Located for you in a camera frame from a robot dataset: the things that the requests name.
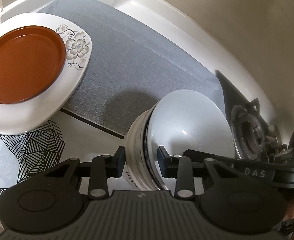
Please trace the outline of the white bowl blue pattern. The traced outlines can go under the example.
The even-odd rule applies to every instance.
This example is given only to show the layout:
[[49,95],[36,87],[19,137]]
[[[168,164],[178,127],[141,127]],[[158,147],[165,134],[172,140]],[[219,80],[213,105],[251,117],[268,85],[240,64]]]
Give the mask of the white bowl blue pattern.
[[158,146],[169,155],[195,150],[234,158],[230,126],[221,110],[205,95],[188,89],[170,92],[152,110],[147,122],[144,158],[157,189],[174,191],[176,180],[161,175]]

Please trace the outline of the large white square plate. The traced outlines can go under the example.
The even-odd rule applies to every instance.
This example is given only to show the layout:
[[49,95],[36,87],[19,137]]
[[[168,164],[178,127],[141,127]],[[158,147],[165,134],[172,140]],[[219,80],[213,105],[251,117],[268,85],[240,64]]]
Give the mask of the large white square plate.
[[[16,15],[0,24],[0,37],[19,27],[39,25],[52,29],[62,17],[29,12]],[[16,135],[31,131],[46,122],[66,101],[58,97],[54,83],[43,93],[30,100],[0,104],[0,134]]]

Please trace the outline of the white floral square plate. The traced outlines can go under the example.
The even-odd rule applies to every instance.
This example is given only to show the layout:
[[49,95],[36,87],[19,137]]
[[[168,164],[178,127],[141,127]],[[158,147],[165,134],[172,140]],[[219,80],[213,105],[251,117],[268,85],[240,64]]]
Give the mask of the white floral square plate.
[[85,74],[92,52],[92,40],[86,31],[64,18],[52,27],[65,46],[65,63],[54,83],[58,97],[67,101],[78,87]]

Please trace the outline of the orange round plate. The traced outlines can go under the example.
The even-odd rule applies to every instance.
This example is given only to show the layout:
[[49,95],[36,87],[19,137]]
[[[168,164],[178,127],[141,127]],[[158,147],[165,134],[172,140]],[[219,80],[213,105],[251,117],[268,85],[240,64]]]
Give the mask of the orange round plate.
[[0,104],[29,100],[60,75],[65,44],[52,29],[30,25],[0,37]]

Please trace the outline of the cream bowls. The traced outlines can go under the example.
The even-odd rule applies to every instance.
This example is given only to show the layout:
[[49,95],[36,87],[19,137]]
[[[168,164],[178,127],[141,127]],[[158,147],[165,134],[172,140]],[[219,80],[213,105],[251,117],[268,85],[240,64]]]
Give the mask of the cream bowls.
[[133,124],[131,124],[124,138],[126,165],[123,175],[134,190],[160,190],[159,186],[150,175],[144,159],[144,131],[150,115],[151,109],[140,114]]

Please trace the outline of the grey dish mat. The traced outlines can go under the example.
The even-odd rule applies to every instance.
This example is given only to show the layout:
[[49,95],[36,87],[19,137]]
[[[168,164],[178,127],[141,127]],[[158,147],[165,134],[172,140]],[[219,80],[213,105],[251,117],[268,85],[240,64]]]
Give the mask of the grey dish mat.
[[215,74],[121,11],[97,0],[55,0],[42,12],[75,23],[92,40],[85,74],[63,112],[123,136],[141,113],[174,90],[200,92],[225,109]]

